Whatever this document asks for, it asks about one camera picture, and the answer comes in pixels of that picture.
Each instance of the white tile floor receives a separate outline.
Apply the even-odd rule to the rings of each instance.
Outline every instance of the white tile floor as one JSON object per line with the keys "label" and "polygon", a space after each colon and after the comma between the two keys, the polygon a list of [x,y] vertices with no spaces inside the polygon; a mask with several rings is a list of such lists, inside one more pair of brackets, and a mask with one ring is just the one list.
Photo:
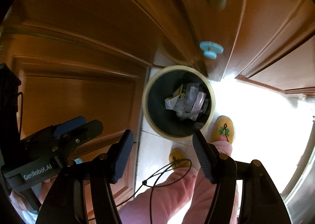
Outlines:
{"label": "white tile floor", "polygon": [[[237,161],[262,162],[279,192],[282,192],[296,170],[312,127],[313,112],[305,102],[288,99],[275,92],[244,84],[236,80],[210,81],[216,100],[215,115],[210,126],[203,130],[211,137],[216,118],[229,116],[235,127],[232,158]],[[191,140],[182,143],[160,137],[148,124],[142,122],[137,163],[136,189],[142,181],[168,164],[172,148],[181,148],[198,168]],[[161,177],[165,181],[168,174]],[[189,205],[185,206],[169,224],[182,222]]]}

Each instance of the leg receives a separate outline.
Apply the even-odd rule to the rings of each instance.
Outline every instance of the leg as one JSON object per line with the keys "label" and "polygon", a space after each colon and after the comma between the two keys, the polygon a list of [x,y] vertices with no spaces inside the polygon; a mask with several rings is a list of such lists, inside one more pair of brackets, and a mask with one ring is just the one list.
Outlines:
{"label": "leg", "polygon": [[[217,141],[213,142],[212,144],[214,144],[217,147],[220,153],[225,153],[230,156],[232,153],[231,143],[233,141],[232,122],[229,125],[230,125],[229,132],[232,135],[232,137],[229,138],[229,132],[224,135],[220,132],[222,131],[222,129],[220,128],[221,127],[224,128],[224,126],[216,125],[214,129],[213,138],[217,139]],[[194,188],[192,204],[185,215],[183,224],[190,224],[190,223],[204,224],[206,217],[208,215],[212,200],[213,200],[215,189],[216,189],[216,185],[211,184],[210,181],[204,177],[204,173],[202,172],[200,168],[198,172],[195,188]],[[234,207],[232,211],[230,224],[236,224],[237,208],[238,208],[238,190],[236,187]]]}
{"label": "leg", "polygon": [[[159,186],[178,180],[185,175],[188,169],[189,167],[176,168],[167,180]],[[154,224],[167,224],[169,219],[190,201],[196,177],[197,171],[192,167],[189,173],[180,181],[167,187],[154,189],[152,196],[152,219]],[[151,189],[146,190],[119,210],[123,224],[150,223],[150,193]]]}

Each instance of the person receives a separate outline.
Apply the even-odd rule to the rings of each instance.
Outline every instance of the person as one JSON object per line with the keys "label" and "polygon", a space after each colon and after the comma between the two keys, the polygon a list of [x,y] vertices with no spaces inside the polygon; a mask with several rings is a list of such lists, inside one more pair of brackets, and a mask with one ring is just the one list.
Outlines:
{"label": "person", "polygon": [[[214,127],[211,143],[216,146],[220,153],[231,156],[232,142],[234,137],[234,127],[230,118],[220,116]],[[187,157],[179,149],[171,151],[169,156],[170,163],[178,159]],[[172,183],[188,171],[190,162],[179,162],[174,167],[174,172],[169,175],[165,182],[158,184],[163,186]],[[197,171],[194,167],[180,181],[166,187],[156,187],[152,196],[152,223],[167,224],[183,206],[191,199],[192,203],[187,211],[182,224],[204,224],[209,212],[216,185],[210,183],[204,177],[201,170]],[[235,188],[234,206],[230,224],[237,223],[238,209],[238,190]],[[120,210],[119,215],[123,224],[149,224],[151,188],[137,195],[133,201],[127,202]]]}

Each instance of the knitted shoe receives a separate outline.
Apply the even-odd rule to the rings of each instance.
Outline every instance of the knitted shoe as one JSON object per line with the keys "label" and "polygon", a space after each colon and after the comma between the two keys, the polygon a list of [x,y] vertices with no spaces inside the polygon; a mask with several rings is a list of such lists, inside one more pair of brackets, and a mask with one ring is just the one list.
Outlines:
{"label": "knitted shoe", "polygon": [[[188,157],[179,148],[175,148],[171,151],[169,155],[169,162],[172,163],[173,161],[176,161],[179,159],[188,159]],[[183,160],[183,161],[179,161],[178,163],[172,166],[173,169],[176,169],[179,167],[190,167],[190,162],[187,160]]]}
{"label": "knitted shoe", "polygon": [[219,116],[213,129],[212,141],[227,141],[232,144],[234,138],[234,126],[230,118]]}

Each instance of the trash can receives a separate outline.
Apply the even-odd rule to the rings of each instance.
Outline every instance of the trash can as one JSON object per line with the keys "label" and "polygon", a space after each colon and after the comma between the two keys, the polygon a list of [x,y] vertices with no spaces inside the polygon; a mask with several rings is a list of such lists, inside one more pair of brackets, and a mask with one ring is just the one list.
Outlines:
{"label": "trash can", "polygon": [[[200,84],[209,98],[202,120],[180,120],[175,111],[165,107],[165,99],[172,96],[182,84],[188,83]],[[149,125],[160,136],[180,142],[188,139],[196,129],[205,128],[210,124],[215,111],[215,96],[209,81],[199,71],[175,65],[160,70],[149,79],[143,92],[142,108]],[[196,128],[196,122],[202,125]]]}

